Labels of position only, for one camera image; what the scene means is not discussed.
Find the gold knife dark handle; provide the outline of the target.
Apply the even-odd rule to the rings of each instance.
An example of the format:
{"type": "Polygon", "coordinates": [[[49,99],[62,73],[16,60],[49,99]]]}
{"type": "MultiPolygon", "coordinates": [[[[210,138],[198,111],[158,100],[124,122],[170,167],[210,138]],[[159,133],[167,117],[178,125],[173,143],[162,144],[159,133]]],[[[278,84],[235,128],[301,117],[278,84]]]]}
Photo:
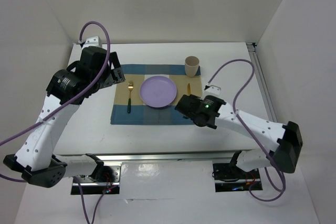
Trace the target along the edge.
{"type": "Polygon", "coordinates": [[[191,86],[190,86],[190,83],[188,83],[187,85],[187,95],[190,95],[191,94],[191,86]]]}

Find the purple plate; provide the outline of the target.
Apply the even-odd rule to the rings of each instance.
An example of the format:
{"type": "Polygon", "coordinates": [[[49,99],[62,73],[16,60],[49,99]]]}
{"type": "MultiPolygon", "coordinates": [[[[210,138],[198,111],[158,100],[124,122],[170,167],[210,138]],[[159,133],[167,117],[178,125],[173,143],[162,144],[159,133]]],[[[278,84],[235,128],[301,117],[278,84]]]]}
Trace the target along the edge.
{"type": "Polygon", "coordinates": [[[141,84],[139,94],[145,105],[152,108],[163,108],[175,100],[177,87],[168,77],[152,76],[141,84]]]}

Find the beige cup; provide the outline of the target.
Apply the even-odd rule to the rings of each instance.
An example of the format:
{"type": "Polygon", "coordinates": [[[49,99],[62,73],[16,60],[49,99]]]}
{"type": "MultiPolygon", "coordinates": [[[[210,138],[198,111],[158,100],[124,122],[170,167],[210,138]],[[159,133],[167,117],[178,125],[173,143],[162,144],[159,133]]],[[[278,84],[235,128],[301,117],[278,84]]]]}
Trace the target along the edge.
{"type": "Polygon", "coordinates": [[[188,56],[185,59],[185,73],[188,77],[196,76],[200,64],[199,62],[196,56],[188,56]]]}

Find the gold fork dark handle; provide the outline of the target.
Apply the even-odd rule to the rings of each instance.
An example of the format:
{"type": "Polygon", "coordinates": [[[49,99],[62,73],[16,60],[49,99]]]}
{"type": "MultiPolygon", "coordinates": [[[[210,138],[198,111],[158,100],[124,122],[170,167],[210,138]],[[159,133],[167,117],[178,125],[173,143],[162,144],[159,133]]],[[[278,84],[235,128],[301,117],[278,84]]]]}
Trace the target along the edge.
{"type": "Polygon", "coordinates": [[[132,80],[129,81],[128,83],[128,91],[129,91],[129,98],[128,98],[128,106],[127,106],[127,113],[131,113],[131,94],[134,89],[134,83],[132,80]]]}

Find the blue tan striped placemat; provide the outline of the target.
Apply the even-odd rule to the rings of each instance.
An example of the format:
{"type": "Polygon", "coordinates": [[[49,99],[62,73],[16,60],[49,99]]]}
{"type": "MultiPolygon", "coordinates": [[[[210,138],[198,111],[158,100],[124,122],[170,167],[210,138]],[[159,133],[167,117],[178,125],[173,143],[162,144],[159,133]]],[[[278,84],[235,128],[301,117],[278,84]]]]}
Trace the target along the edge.
{"type": "Polygon", "coordinates": [[[184,119],[182,114],[175,110],[175,106],[187,94],[187,85],[190,83],[191,94],[202,96],[201,69],[196,76],[188,77],[184,65],[144,65],[124,64],[122,70],[125,82],[116,86],[110,124],[112,125],[191,125],[192,122],[184,119]],[[165,76],[170,78],[177,87],[175,100],[166,107],[152,108],[145,105],[140,98],[140,86],[149,77],[165,76]],[[132,80],[134,89],[131,94],[131,113],[127,113],[128,83],[132,80]]]}

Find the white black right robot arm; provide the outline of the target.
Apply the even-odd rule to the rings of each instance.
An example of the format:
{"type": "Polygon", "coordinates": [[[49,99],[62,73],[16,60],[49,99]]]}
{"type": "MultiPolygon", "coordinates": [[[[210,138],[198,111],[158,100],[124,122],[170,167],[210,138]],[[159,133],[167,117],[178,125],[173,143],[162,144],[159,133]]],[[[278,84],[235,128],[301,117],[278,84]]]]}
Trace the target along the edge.
{"type": "Polygon", "coordinates": [[[231,104],[213,95],[203,99],[192,94],[183,95],[175,109],[199,127],[224,127],[257,139],[258,149],[234,154],[229,165],[233,177],[240,178],[253,169],[270,166],[287,174],[295,172],[303,146],[298,124],[275,123],[234,110],[231,104]]]}

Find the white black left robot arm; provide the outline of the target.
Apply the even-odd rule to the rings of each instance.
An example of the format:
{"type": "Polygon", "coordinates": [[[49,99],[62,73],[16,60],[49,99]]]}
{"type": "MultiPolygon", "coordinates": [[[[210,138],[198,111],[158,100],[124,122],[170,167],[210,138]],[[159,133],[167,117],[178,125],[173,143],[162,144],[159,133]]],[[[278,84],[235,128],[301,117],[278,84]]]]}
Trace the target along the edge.
{"type": "Polygon", "coordinates": [[[79,60],[53,75],[38,126],[15,154],[5,156],[3,163],[21,173],[28,184],[45,188],[55,186],[64,177],[86,176],[99,181],[109,169],[97,156],[61,156],[55,155],[54,149],[85,98],[124,81],[116,52],[95,46],[83,48],[79,60]]]}

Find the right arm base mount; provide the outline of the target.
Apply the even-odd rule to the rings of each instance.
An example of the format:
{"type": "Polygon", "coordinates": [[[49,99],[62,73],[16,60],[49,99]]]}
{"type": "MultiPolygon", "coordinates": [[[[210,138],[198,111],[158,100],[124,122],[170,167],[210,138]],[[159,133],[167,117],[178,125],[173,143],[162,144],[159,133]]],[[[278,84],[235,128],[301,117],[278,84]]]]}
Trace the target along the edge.
{"type": "Polygon", "coordinates": [[[231,165],[229,158],[215,158],[212,162],[216,193],[249,191],[250,186],[252,191],[263,190],[259,169],[245,172],[231,165]]]}

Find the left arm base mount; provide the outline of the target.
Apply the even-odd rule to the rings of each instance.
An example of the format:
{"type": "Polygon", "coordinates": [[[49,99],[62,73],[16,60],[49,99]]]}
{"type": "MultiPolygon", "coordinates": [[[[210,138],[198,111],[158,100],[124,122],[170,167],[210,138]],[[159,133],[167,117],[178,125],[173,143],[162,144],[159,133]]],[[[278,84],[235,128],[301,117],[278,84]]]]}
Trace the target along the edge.
{"type": "Polygon", "coordinates": [[[120,192],[121,163],[104,156],[69,156],[66,172],[79,180],[84,195],[116,195],[120,192]]]}

